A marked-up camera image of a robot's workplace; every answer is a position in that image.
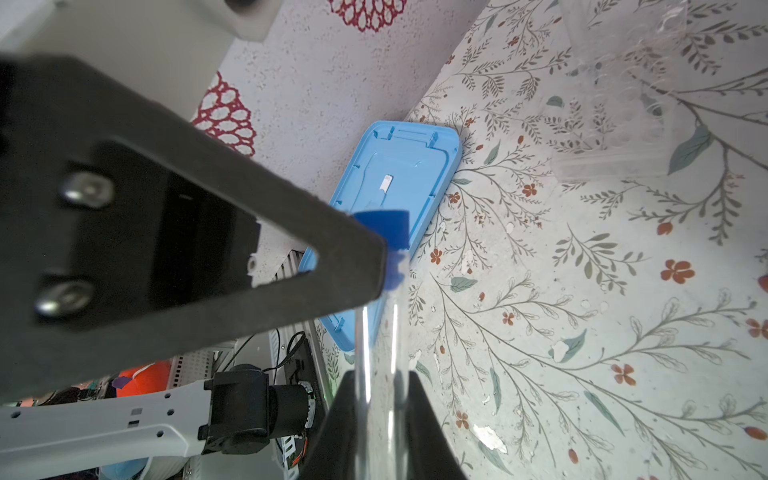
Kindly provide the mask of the clear plastic tube rack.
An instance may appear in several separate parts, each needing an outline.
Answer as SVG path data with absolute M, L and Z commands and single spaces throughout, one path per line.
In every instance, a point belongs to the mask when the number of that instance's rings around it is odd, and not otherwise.
M 685 1 L 563 1 L 576 66 L 551 97 L 551 168 L 563 182 L 670 175 L 713 141 L 686 120 Z

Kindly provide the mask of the test tube blue cap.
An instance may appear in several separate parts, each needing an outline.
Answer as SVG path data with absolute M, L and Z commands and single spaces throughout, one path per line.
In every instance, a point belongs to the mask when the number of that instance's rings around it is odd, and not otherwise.
M 361 212 L 355 219 L 386 242 L 384 283 L 376 300 L 355 311 L 356 479 L 405 479 L 409 386 L 409 214 Z

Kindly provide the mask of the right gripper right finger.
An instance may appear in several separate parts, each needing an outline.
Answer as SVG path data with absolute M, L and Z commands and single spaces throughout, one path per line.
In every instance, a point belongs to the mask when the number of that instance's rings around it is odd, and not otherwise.
M 398 373 L 405 479 L 466 479 L 415 372 Z

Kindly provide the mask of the blue plastic lid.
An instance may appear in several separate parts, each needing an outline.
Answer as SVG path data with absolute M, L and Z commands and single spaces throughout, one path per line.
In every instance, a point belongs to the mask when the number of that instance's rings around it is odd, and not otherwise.
M 460 163 L 462 142 L 448 127 L 378 121 L 362 136 L 331 198 L 345 214 L 406 211 L 415 255 Z

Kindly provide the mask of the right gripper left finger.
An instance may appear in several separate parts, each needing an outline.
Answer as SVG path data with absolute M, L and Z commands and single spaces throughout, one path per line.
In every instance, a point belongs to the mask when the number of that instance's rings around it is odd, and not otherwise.
M 356 372 L 346 372 L 312 451 L 301 468 L 301 480 L 363 479 L 364 400 L 360 396 Z

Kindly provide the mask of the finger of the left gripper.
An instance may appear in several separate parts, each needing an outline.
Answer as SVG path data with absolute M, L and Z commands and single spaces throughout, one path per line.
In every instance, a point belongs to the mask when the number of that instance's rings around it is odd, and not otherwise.
M 383 290 L 384 241 L 92 66 L 1 58 L 1 398 Z

